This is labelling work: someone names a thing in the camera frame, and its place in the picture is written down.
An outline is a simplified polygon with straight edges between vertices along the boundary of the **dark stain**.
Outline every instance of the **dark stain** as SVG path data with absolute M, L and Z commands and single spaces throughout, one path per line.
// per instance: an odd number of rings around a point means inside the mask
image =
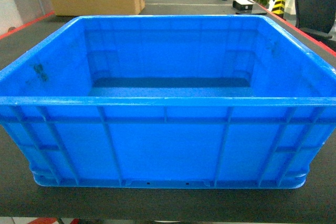
M 39 78 L 42 79 L 42 81 L 47 81 L 48 80 L 47 74 L 44 73 L 44 71 L 43 71 L 42 64 L 34 65 L 34 70 L 37 73 L 37 75 L 39 76 Z

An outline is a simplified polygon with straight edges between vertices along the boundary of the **black table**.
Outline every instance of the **black table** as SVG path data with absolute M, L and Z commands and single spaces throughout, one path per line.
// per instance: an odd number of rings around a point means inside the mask
M 234 14 L 232 1 L 146 0 L 141 14 Z M 333 55 L 267 16 L 336 67 Z M 52 15 L 0 40 L 0 69 L 70 19 Z M 35 184 L 25 157 L 0 127 L 0 216 L 334 223 L 335 170 L 336 133 L 312 162 L 306 184 L 295 190 L 47 188 Z

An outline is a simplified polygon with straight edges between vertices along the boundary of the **blue plastic crate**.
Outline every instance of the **blue plastic crate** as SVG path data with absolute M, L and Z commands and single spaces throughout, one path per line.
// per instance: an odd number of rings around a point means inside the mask
M 0 72 L 0 122 L 43 186 L 297 188 L 335 95 L 266 17 L 87 16 Z

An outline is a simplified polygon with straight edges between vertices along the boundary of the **crate bottom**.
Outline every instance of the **crate bottom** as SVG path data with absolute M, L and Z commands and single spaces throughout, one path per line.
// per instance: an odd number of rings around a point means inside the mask
M 264 180 L 258 184 L 255 180 L 218 181 L 179 181 L 179 180 L 123 180 L 116 179 L 81 179 L 78 183 L 74 179 L 55 179 L 34 175 L 35 182 L 41 186 L 51 187 L 100 187 L 100 188 L 138 188 L 138 189 L 296 189 L 304 185 L 306 176 L 285 179 L 281 184 L 274 180 Z
M 243 78 L 101 78 L 93 97 L 253 97 Z

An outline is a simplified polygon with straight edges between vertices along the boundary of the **black chair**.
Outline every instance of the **black chair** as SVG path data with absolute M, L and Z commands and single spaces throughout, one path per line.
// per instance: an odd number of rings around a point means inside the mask
M 336 0 L 295 0 L 295 8 L 296 27 L 336 50 L 328 34 L 336 18 Z

